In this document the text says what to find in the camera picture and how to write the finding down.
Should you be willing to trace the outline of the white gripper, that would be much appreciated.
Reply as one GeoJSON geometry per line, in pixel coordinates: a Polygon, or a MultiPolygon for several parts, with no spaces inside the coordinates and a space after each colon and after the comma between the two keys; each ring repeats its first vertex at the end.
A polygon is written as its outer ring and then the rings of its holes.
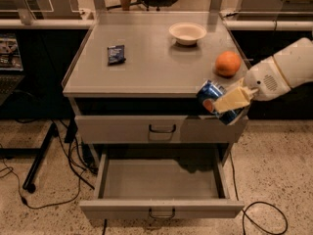
{"type": "Polygon", "coordinates": [[[228,91],[214,103],[214,110],[219,113],[241,109],[255,101],[271,101],[291,91],[286,79],[282,76],[273,57],[269,57],[252,66],[245,78],[226,87],[228,91]]]}

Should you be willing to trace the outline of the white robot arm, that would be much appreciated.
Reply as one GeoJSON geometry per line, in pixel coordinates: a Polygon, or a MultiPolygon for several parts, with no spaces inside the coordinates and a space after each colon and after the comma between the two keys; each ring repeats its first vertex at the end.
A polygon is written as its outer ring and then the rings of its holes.
{"type": "Polygon", "coordinates": [[[271,101],[313,81],[313,42],[300,38],[252,66],[213,103],[219,113],[247,107],[251,101],[271,101]]]}

